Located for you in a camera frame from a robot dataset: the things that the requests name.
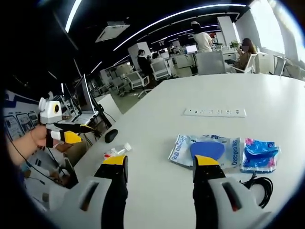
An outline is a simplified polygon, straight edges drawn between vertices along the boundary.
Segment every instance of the plastic bag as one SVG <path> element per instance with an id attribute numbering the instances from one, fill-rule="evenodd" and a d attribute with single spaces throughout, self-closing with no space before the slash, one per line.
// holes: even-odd
<path id="1" fill-rule="evenodd" d="M 168 159 L 172 162 L 187 167 L 193 166 L 190 146 L 195 142 L 218 142 L 224 145 L 224 153 L 217 160 L 221 168 L 232 168 L 240 166 L 240 138 L 226 138 L 217 135 L 181 135 L 175 142 Z"/>
<path id="2" fill-rule="evenodd" d="M 246 138 L 241 161 L 243 173 L 271 173 L 276 169 L 280 147 L 274 142 Z"/>

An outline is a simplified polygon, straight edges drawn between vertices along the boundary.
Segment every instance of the water bottle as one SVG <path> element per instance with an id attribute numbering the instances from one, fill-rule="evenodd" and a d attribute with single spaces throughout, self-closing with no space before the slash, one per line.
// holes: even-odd
<path id="1" fill-rule="evenodd" d="M 106 160 L 107 158 L 111 156 L 121 156 L 125 154 L 126 152 L 130 151 L 132 147 L 130 146 L 129 143 L 125 143 L 124 145 L 121 146 L 116 146 L 110 150 L 108 150 L 106 153 L 104 153 L 104 159 Z"/>

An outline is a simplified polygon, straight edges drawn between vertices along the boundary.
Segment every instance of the air conditioner unit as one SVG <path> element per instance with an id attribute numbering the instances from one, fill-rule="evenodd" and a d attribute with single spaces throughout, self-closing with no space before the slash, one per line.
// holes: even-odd
<path id="1" fill-rule="evenodd" d="M 128 27 L 129 25 L 124 24 L 123 21 L 108 21 L 95 43 L 116 38 Z"/>

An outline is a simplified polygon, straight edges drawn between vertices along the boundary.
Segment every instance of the bottle cap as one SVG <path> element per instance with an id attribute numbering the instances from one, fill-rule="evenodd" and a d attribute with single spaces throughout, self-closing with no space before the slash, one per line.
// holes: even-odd
<path id="1" fill-rule="evenodd" d="M 130 151 L 130 150 L 132 149 L 132 147 L 130 146 L 129 143 L 125 143 L 125 144 L 124 144 L 124 147 L 125 147 L 125 149 L 126 149 L 127 151 Z"/>

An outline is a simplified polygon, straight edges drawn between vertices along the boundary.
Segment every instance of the human hand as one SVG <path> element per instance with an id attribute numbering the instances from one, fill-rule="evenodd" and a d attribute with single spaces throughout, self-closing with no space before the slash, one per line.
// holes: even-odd
<path id="1" fill-rule="evenodd" d="M 35 129 L 30 131 L 30 135 L 37 146 L 45 146 L 47 143 L 47 128 L 43 125 L 38 125 Z M 54 145 L 59 143 L 58 140 L 53 141 Z"/>

